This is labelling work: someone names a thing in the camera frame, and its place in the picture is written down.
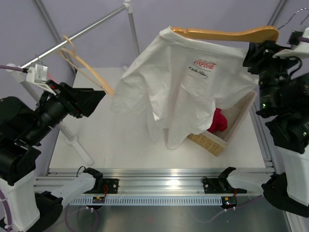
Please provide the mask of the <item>wooden hanger with metal hook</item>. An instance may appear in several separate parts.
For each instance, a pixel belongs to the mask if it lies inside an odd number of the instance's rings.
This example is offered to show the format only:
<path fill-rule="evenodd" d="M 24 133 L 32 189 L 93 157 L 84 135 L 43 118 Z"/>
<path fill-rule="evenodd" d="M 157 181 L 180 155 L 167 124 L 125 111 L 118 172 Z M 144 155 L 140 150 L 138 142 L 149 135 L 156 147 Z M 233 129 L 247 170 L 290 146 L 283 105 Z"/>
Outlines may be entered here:
<path fill-rule="evenodd" d="M 211 41 L 233 41 L 262 43 L 264 41 L 276 42 L 279 37 L 279 29 L 274 26 L 261 26 L 245 31 L 229 32 L 194 28 L 171 27 L 172 32 L 188 39 L 211 40 Z"/>

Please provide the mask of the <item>white printed t shirt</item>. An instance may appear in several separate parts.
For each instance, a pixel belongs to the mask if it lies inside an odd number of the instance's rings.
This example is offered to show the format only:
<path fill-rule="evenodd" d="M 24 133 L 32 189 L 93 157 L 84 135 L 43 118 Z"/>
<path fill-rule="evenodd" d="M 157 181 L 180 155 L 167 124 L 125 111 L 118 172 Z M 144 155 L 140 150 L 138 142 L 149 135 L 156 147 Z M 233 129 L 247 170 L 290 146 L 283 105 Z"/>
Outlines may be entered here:
<path fill-rule="evenodd" d="M 167 148 L 209 129 L 216 109 L 233 107 L 258 85 L 243 66 L 246 50 L 185 38 L 166 28 L 118 82 L 111 109 L 147 114 L 153 141 L 168 130 Z"/>

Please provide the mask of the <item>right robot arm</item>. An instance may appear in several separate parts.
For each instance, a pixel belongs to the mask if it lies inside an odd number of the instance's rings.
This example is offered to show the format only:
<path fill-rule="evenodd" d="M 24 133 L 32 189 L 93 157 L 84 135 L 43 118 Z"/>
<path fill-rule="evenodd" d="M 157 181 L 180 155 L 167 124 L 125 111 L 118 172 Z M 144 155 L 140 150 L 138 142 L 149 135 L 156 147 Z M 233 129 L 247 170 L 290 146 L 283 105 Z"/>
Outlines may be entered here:
<path fill-rule="evenodd" d="M 280 150 L 285 171 L 250 175 L 228 167 L 216 178 L 201 179 L 204 192 L 255 192 L 277 209 L 302 217 L 309 215 L 309 76 L 294 77 L 302 68 L 300 56 L 273 41 L 250 43 L 243 67 L 259 77 L 260 109 L 274 145 Z"/>

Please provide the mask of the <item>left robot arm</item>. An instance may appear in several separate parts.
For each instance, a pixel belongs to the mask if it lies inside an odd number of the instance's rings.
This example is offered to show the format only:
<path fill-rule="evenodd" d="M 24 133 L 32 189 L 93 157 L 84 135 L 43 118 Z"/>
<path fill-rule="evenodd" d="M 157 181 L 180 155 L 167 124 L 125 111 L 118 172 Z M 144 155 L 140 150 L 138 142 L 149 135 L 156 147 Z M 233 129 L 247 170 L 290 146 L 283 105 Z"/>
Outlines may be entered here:
<path fill-rule="evenodd" d="M 90 116 L 106 94 L 52 80 L 46 85 L 35 109 L 17 97 L 0 101 L 0 201 L 4 209 L 0 224 L 8 232 L 42 232 L 76 197 L 104 190 L 102 173 L 86 168 L 58 189 L 35 192 L 41 141 L 66 116 Z"/>

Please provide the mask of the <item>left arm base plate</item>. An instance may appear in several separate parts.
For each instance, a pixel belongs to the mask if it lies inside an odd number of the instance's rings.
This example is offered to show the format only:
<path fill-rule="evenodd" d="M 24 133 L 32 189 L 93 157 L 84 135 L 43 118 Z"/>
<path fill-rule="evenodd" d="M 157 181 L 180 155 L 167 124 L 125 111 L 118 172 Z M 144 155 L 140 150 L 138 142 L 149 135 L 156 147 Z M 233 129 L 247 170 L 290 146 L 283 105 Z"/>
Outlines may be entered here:
<path fill-rule="evenodd" d="M 84 194 L 117 194 L 119 188 L 119 179 L 117 178 L 102 178 L 95 182 L 91 190 L 84 192 Z"/>

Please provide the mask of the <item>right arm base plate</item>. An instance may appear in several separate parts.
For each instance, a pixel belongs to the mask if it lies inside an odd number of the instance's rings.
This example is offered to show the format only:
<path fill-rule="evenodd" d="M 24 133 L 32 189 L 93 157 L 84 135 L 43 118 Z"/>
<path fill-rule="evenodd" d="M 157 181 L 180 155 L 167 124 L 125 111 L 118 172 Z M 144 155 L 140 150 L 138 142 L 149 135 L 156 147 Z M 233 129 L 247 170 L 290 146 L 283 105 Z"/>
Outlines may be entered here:
<path fill-rule="evenodd" d="M 220 180 L 219 178 L 207 178 L 201 179 L 205 194 L 245 194 L 247 190 L 242 188 L 233 188 L 226 180 Z"/>

